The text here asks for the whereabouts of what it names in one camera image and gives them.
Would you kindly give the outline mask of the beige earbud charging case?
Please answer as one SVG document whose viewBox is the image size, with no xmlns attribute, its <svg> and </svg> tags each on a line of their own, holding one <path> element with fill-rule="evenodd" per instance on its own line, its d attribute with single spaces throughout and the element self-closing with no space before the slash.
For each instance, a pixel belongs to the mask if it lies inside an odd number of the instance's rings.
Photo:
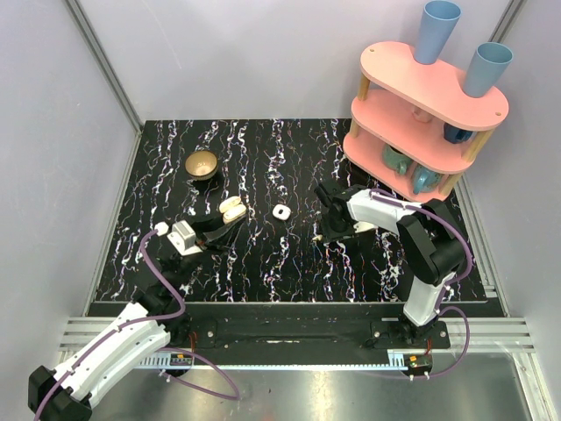
<svg viewBox="0 0 561 421">
<path fill-rule="evenodd" d="M 231 196 L 222 201 L 218 206 L 224 224 L 229 224 L 240 219 L 246 214 L 247 208 L 242 203 L 240 196 Z"/>
</svg>

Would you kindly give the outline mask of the white earbud charging case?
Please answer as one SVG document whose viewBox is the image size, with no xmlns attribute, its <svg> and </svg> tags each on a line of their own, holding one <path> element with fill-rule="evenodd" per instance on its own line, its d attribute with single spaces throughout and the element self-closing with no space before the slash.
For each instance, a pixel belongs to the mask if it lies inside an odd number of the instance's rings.
<svg viewBox="0 0 561 421">
<path fill-rule="evenodd" d="M 278 203 L 273 207 L 272 213 L 276 219 L 280 221 L 287 221 L 290 218 L 292 211 L 285 204 Z"/>
</svg>

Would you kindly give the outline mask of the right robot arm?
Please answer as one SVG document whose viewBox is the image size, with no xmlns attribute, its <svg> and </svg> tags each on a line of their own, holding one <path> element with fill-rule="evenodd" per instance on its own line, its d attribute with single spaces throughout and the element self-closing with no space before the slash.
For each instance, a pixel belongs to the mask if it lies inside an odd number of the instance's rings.
<svg viewBox="0 0 561 421">
<path fill-rule="evenodd" d="M 443 313 L 445 292 L 472 272 L 471 249 L 446 204 L 403 201 L 360 185 L 344 189 L 335 180 L 319 182 L 315 193 L 326 208 L 320 217 L 323 242 L 349 239 L 366 225 L 399 237 L 413 281 L 391 333 L 405 346 L 420 346 Z"/>
</svg>

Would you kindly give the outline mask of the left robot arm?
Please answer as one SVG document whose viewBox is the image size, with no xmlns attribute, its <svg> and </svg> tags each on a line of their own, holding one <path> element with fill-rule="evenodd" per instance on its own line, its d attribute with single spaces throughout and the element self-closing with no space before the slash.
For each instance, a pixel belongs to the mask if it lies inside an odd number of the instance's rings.
<svg viewBox="0 0 561 421">
<path fill-rule="evenodd" d="M 160 222 L 140 241 L 148 271 L 116 318 L 73 356 L 28 381 L 28 407 L 37 420 L 88 420 L 104 396 L 149 358 L 170 381 L 195 362 L 195 346 L 209 341 L 213 322 L 195 322 L 178 290 L 181 277 L 206 254 L 228 251 L 242 219 L 224 214 Z"/>
</svg>

